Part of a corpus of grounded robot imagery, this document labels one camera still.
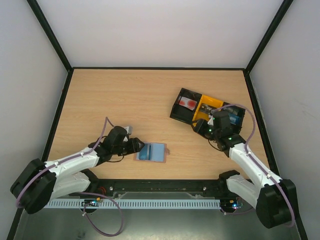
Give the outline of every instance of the wooden table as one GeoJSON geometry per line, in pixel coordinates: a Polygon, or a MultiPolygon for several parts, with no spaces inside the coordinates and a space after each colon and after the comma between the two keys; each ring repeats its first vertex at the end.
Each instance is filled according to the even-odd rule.
{"type": "MultiPolygon", "coordinates": [[[[243,173],[189,125],[169,118],[181,88],[252,110],[242,71],[75,69],[49,160],[78,152],[96,141],[108,116],[114,125],[133,126],[132,137],[167,144],[170,155],[166,163],[135,161],[133,155],[118,163],[106,162],[91,169],[98,178],[207,180],[233,169],[243,173]]],[[[246,114],[241,130],[245,139],[252,127],[246,114]]],[[[250,147],[268,166],[258,128],[250,147]]]]}

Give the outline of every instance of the metal base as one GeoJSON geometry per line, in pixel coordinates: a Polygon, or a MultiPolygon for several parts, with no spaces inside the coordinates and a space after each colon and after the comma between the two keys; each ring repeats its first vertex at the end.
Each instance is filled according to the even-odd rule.
{"type": "MultiPolygon", "coordinates": [[[[127,193],[122,200],[195,200],[188,193],[127,193]]],[[[237,211],[246,211],[244,206],[237,211]]],[[[296,228],[265,228],[253,211],[239,216],[225,216],[219,209],[123,209],[123,232],[112,239],[131,240],[298,240],[296,228]]],[[[120,226],[117,209],[97,209],[90,214],[97,227],[115,233],[120,226]]],[[[44,208],[36,214],[25,211],[15,240],[104,240],[82,217],[80,209],[44,208]]]]}
{"type": "MultiPolygon", "coordinates": [[[[220,209],[220,200],[214,199],[117,199],[121,209],[220,209]]],[[[85,199],[54,199],[46,209],[79,209],[86,204],[85,199]]],[[[92,203],[87,209],[117,209],[109,200],[92,203]]]]}
{"type": "Polygon", "coordinates": [[[220,200],[234,200],[238,196],[220,189],[219,180],[99,179],[98,187],[104,187],[109,197],[126,192],[189,193],[220,200]]]}

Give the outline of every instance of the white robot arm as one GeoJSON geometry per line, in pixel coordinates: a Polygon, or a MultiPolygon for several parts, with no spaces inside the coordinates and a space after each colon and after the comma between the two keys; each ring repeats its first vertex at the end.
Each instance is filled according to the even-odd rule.
{"type": "Polygon", "coordinates": [[[251,151],[248,143],[234,133],[228,111],[221,110],[228,106],[233,104],[212,111],[209,121],[198,119],[193,122],[195,125],[192,124],[196,133],[216,142],[217,149],[235,161],[249,177],[250,181],[236,170],[221,173],[220,190],[226,195],[235,193],[248,202],[266,228],[290,221],[293,225],[299,216],[296,186],[291,180],[282,179],[267,168],[251,151]]]}
{"type": "Polygon", "coordinates": [[[46,162],[32,160],[10,188],[17,205],[34,214],[49,200],[75,192],[94,192],[98,178],[89,168],[110,162],[113,155],[124,157],[144,147],[138,138],[129,138],[131,132],[132,127],[114,126],[107,136],[101,135],[97,142],[75,154],[46,162]]]}

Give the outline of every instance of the red object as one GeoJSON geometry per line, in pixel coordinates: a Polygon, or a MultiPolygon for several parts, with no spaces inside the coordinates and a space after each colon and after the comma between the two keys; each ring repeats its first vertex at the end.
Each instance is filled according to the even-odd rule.
{"type": "Polygon", "coordinates": [[[106,194],[106,192],[107,192],[103,186],[99,187],[98,189],[102,191],[103,195],[106,194]]]}
{"type": "Polygon", "coordinates": [[[183,96],[179,101],[179,105],[184,106],[187,109],[194,110],[197,105],[197,102],[195,100],[191,100],[183,96]]]}

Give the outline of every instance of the white enclosure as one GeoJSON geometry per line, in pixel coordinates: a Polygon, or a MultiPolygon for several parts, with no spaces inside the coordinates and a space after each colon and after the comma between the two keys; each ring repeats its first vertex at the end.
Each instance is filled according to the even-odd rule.
{"type": "Polygon", "coordinates": [[[17,208],[10,186],[41,158],[67,71],[27,1],[0,4],[0,239],[17,208]]]}
{"type": "Polygon", "coordinates": [[[245,68],[282,0],[39,0],[74,67],[245,68]]]}
{"type": "Polygon", "coordinates": [[[320,2],[294,1],[251,72],[277,166],[310,240],[320,221],[320,2]]]}
{"type": "MultiPolygon", "coordinates": [[[[72,67],[245,69],[282,3],[38,0],[72,67]]],[[[310,240],[319,238],[320,222],[319,9],[318,0],[293,1],[250,72],[277,166],[296,185],[310,240]]],[[[0,239],[17,210],[9,187],[41,158],[66,76],[27,0],[2,1],[0,239]]]]}

